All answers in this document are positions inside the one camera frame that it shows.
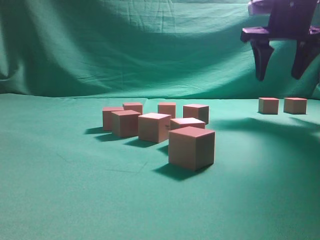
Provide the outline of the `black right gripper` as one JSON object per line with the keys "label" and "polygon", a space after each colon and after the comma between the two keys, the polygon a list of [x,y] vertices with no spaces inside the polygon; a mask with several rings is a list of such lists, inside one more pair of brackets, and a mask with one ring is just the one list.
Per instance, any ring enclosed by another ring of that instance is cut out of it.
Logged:
{"label": "black right gripper", "polygon": [[267,26],[243,28],[240,40],[250,41],[254,55],[255,75],[265,78],[269,60],[274,52],[268,40],[289,39],[296,41],[295,58],[291,76],[299,80],[318,56],[320,28],[312,26],[318,0],[273,0]]}

